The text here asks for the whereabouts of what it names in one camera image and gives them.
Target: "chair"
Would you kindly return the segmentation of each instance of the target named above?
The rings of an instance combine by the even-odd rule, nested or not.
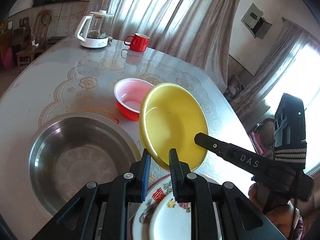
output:
[[[46,37],[50,22],[50,10],[42,10],[37,14],[35,24],[32,28],[31,39],[34,37],[35,40],[38,40],[39,45],[29,45],[26,47],[26,49],[19,51],[16,54],[20,72],[46,50]]]

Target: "decorative plate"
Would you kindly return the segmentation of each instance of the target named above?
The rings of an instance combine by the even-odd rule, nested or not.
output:
[[[217,183],[203,174],[201,176]],[[146,201],[140,205],[129,226],[130,240],[191,239],[191,204],[175,201],[170,174],[149,186]]]

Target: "hand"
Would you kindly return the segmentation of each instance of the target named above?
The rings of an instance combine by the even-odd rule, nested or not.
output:
[[[257,189],[258,184],[254,183],[249,188],[249,199],[252,203],[262,212],[263,206],[257,199]],[[294,206],[289,201],[289,204],[286,206],[279,206],[275,209],[266,213],[266,217],[280,230],[280,232],[285,236],[289,237],[291,222],[292,222],[292,214],[293,214]],[[295,219],[294,219],[294,228],[297,226],[299,219],[299,209],[296,208]]]

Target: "red mug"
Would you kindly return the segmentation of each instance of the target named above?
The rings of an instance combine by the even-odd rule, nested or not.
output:
[[[133,37],[132,41],[129,43],[125,43],[129,37]],[[150,37],[136,33],[135,35],[129,35],[124,39],[124,44],[130,46],[130,49],[135,50],[137,52],[144,52],[147,49],[147,45],[149,43]]]

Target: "electrical box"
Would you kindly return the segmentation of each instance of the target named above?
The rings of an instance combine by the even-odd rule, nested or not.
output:
[[[263,18],[263,12],[260,11],[254,3],[249,7],[241,21],[254,38],[258,37],[259,39],[263,39],[272,26],[271,23],[266,22]]]

